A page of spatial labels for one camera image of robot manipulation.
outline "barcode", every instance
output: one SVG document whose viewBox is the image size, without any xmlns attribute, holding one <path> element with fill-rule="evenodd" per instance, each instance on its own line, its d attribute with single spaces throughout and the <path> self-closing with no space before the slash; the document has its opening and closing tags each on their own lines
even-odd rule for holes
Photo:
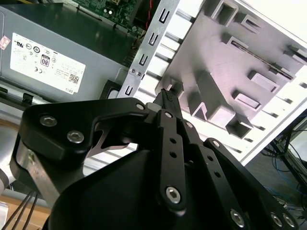
<svg viewBox="0 0 307 230">
<path fill-rule="evenodd" d="M 69 77 L 70 82 L 74 83 L 74 84 L 78 84 L 79 81 L 79 77 L 77 77 L 76 75 L 71 74 L 71 76 Z"/>
</svg>

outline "metal bar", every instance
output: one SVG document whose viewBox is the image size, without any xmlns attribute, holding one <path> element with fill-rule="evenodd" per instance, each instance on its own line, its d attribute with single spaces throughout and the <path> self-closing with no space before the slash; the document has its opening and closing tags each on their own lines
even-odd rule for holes
<svg viewBox="0 0 307 230">
<path fill-rule="evenodd" d="M 180 0 L 167 0 L 160 2 L 143 42 L 140 45 L 133 63 L 131 64 L 126 79 L 119 91 L 118 98 L 132 97 L 138 90 L 151 60 L 155 57 L 162 38 L 166 34 L 166 29 L 170 20 L 178 9 L 179 2 Z M 131 88 L 129 94 L 126 93 L 128 88 Z"/>
</svg>

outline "white label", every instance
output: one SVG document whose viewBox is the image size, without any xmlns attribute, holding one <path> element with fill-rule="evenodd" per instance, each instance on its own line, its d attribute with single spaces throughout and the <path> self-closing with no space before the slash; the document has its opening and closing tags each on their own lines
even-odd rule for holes
<svg viewBox="0 0 307 230">
<path fill-rule="evenodd" d="M 10 68 L 73 94 L 79 91 L 85 65 L 13 33 Z"/>
</svg>

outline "circuit board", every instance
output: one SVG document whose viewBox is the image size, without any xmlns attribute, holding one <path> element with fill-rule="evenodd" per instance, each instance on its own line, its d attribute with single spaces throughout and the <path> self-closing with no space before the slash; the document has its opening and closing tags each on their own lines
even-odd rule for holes
<svg viewBox="0 0 307 230">
<path fill-rule="evenodd" d="M 130 17 L 137 0 L 74 0 L 80 6 L 140 35 L 143 29 L 133 26 Z"/>
</svg>

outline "silver screw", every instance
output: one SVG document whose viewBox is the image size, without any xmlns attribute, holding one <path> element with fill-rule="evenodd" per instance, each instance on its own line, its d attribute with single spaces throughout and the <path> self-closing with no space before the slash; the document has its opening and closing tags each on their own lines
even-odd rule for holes
<svg viewBox="0 0 307 230">
<path fill-rule="evenodd" d="M 292 228 L 295 227 L 293 221 L 292 221 L 286 214 L 283 214 L 283 218 L 285 219 L 285 221 L 286 221 Z"/>
<path fill-rule="evenodd" d="M 171 114 L 168 113 L 168 112 L 165 112 L 165 115 L 166 115 L 167 117 L 169 117 L 169 118 L 172 118 L 172 117 L 173 117 L 173 115 L 171 115 Z"/>
<path fill-rule="evenodd" d="M 45 116 L 42 116 L 40 119 L 39 119 L 39 122 L 44 125 L 44 126 L 47 126 L 47 127 L 53 127 L 53 126 L 56 126 L 58 121 L 50 116 L 50 115 L 45 115 Z"/>
<path fill-rule="evenodd" d="M 68 132 L 67 139 L 72 143 L 80 144 L 84 141 L 84 136 L 81 132 L 73 130 Z"/>
<path fill-rule="evenodd" d="M 231 209 L 230 216 L 231 216 L 231 219 L 236 223 L 236 225 L 238 225 L 240 228 L 244 227 L 244 220 L 237 211 L 235 211 L 234 209 Z"/>
<path fill-rule="evenodd" d="M 189 128 L 193 128 L 193 125 L 189 121 L 187 121 L 186 124 Z"/>
<path fill-rule="evenodd" d="M 274 220 L 275 224 L 277 224 L 279 227 L 283 226 L 282 221 L 275 215 L 275 213 L 271 213 L 271 217 Z"/>
<path fill-rule="evenodd" d="M 213 143 L 216 147 L 218 147 L 218 148 L 220 147 L 220 144 L 219 144 L 217 141 L 214 140 L 214 141 L 212 141 L 212 143 Z"/>
<path fill-rule="evenodd" d="M 138 108 L 141 109 L 141 110 L 144 110 L 144 109 L 145 109 L 145 107 L 144 107 L 143 105 L 141 105 L 141 104 L 136 104 L 136 107 L 138 107 Z"/>
<path fill-rule="evenodd" d="M 180 193 L 178 192 L 177 189 L 174 187 L 167 187 L 166 188 L 166 196 L 167 198 L 174 204 L 178 204 L 180 202 Z"/>
</svg>

